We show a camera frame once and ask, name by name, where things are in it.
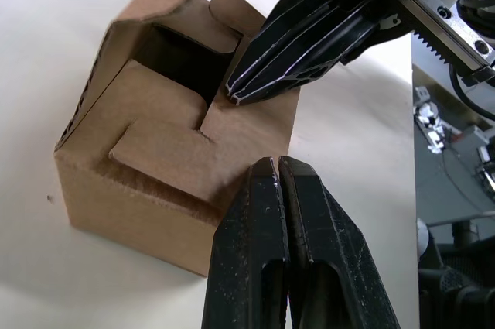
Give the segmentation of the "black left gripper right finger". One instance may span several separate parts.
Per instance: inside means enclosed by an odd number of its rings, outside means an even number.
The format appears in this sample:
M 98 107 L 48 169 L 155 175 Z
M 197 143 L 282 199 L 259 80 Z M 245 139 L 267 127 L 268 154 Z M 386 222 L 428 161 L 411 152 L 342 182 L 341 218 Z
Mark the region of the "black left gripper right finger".
M 278 161 L 290 251 L 294 328 L 398 328 L 363 233 L 316 171 Z

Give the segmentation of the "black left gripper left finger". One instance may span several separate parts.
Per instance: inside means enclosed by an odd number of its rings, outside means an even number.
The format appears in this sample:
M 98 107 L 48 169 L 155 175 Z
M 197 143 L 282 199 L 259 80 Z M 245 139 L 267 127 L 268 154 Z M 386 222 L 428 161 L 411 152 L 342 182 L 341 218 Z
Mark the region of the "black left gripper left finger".
M 274 160 L 250 166 L 214 237 L 204 328 L 283 328 L 288 235 Z

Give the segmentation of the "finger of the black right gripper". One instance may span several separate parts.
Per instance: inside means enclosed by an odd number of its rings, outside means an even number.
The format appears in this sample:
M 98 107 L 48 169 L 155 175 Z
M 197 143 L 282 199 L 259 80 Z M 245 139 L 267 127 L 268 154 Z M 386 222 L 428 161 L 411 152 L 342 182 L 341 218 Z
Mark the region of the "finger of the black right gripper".
M 231 101 L 267 101 L 317 81 L 377 31 L 385 2 L 277 4 L 230 76 Z
M 283 94 L 320 79 L 378 28 L 378 0 L 280 0 L 226 83 Z

